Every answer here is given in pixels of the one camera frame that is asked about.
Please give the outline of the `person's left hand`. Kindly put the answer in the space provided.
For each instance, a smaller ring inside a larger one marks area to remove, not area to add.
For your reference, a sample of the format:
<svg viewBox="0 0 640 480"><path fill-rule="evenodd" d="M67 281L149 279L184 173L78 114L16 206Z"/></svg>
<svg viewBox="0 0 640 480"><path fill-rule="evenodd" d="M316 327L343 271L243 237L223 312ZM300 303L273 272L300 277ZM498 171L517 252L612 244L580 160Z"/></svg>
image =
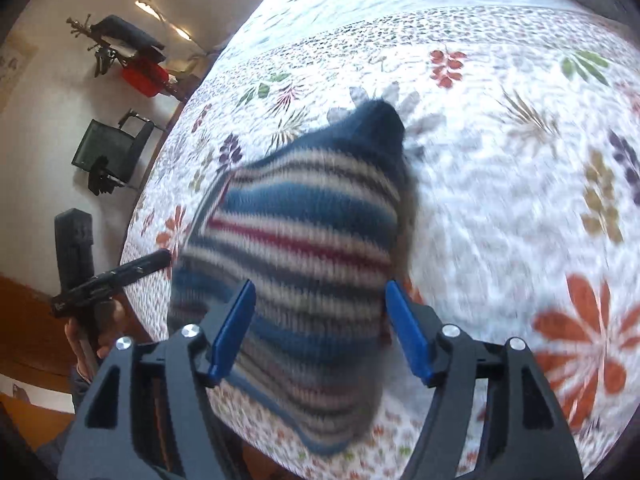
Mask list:
<svg viewBox="0 0 640 480"><path fill-rule="evenodd" d="M127 325L125 309L115 299L98 304L94 309L94 315L99 331L96 348L85 342L85 331L76 318L69 318L64 326L67 342L76 356L77 373L86 382L92 382L98 370L98 361L108 356Z"/></svg>

